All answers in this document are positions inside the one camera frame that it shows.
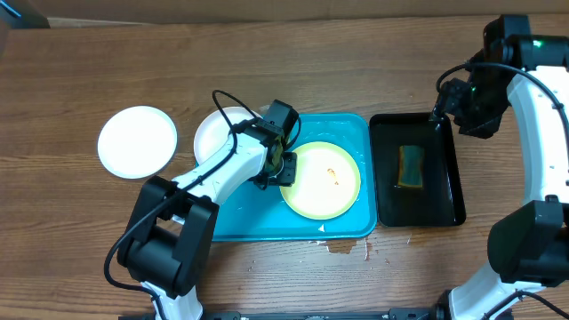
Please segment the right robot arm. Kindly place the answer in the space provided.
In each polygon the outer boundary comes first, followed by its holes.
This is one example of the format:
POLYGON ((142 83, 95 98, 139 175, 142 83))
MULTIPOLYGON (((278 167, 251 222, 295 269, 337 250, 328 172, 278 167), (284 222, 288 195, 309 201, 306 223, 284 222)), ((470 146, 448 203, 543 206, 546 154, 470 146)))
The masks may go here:
POLYGON ((484 46, 462 68, 468 82, 437 79, 435 114, 454 117, 460 132, 492 136, 506 107, 517 120, 525 170, 522 205, 495 223, 487 262, 445 292, 428 319, 510 319, 524 298, 561 317, 540 292, 568 279, 568 39, 522 31, 484 33, 484 46))

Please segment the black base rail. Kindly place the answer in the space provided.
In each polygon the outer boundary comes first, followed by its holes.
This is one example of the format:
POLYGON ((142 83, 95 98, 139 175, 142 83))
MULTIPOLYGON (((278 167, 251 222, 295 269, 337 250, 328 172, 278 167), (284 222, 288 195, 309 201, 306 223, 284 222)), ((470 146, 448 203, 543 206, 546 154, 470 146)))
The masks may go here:
POLYGON ((391 308, 388 311, 364 313, 264 313, 240 314, 238 312, 204 313, 200 320, 443 320, 445 312, 439 307, 391 308))

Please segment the dark object top-left corner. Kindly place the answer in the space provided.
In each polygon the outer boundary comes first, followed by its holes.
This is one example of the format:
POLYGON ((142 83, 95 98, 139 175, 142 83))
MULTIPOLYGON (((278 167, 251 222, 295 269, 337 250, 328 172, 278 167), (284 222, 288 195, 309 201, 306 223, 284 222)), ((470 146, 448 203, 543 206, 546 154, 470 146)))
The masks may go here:
POLYGON ((50 28, 48 19, 29 0, 1 0, 1 21, 10 28, 50 28))

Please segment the yellow-green plate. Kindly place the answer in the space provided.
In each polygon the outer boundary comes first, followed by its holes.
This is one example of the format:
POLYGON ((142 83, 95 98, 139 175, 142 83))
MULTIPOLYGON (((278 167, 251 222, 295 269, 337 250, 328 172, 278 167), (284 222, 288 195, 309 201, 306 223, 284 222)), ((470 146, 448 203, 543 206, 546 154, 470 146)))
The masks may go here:
POLYGON ((288 206, 302 217, 330 220, 345 213, 357 200, 361 174, 343 148, 314 141, 297 147, 295 182, 281 187, 288 206))

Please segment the black plastic tray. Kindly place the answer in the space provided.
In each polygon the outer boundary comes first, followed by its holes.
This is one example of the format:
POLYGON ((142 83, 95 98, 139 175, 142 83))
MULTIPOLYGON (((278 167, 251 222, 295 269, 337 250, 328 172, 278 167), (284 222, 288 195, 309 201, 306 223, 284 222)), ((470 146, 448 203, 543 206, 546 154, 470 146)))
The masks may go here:
POLYGON ((378 114, 369 123, 379 223, 388 228, 454 227, 466 210, 450 120, 429 113, 378 114), (423 188, 397 185, 398 149, 424 149, 423 188))

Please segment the white plate left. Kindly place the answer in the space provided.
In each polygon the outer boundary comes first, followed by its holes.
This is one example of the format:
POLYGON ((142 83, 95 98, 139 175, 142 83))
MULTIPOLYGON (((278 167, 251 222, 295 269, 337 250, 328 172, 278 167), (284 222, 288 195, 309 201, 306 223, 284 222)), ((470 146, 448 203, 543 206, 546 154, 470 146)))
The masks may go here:
MULTIPOLYGON (((259 116, 256 112, 250 113, 242 107, 227 107, 223 111, 232 124, 259 116)), ((196 130, 193 145, 196 163, 202 164, 217 152, 225 144, 228 135, 229 126, 220 111, 211 113, 196 130)))

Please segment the green yellow sponge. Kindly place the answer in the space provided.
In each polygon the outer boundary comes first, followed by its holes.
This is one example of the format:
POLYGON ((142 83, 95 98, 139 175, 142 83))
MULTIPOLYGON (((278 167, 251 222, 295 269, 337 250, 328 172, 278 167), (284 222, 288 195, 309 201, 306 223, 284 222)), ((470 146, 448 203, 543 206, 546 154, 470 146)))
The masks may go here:
POLYGON ((397 185, 401 188, 423 188, 424 149, 403 145, 398 149, 397 185))

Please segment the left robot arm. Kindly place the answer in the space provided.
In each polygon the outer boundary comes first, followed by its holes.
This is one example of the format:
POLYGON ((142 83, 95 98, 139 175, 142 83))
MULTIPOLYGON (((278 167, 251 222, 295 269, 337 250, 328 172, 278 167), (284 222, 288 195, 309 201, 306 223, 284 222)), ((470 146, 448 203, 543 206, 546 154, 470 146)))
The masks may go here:
POLYGON ((296 155, 293 139, 273 133, 231 133, 196 169, 174 180, 159 176, 142 187, 126 230, 108 253, 125 267, 136 285, 115 287, 151 298, 152 319, 200 319, 204 309, 196 283, 204 271, 220 206, 243 183, 260 188, 291 186, 296 155))

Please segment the teal plastic tray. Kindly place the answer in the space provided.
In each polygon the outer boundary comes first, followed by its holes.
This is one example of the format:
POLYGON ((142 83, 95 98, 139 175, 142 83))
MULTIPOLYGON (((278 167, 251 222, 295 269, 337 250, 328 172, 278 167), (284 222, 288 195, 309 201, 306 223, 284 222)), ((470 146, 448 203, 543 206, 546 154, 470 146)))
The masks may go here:
POLYGON ((374 230, 378 213, 367 122, 350 113, 303 114, 301 125, 293 131, 301 134, 295 148, 309 142, 329 142, 354 158, 361 177, 356 201, 336 218, 312 220, 293 211, 278 187, 261 190, 246 182, 220 207, 214 242, 360 238, 374 230))

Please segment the white plate with stain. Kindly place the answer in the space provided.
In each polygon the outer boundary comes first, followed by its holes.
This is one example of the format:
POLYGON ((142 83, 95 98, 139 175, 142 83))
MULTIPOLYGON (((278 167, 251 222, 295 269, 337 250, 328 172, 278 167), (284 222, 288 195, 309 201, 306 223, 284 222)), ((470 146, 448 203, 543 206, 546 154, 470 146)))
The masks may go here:
POLYGON ((126 108, 102 127, 97 152, 103 167, 128 180, 151 176, 163 169, 177 148, 173 120, 150 106, 126 108))

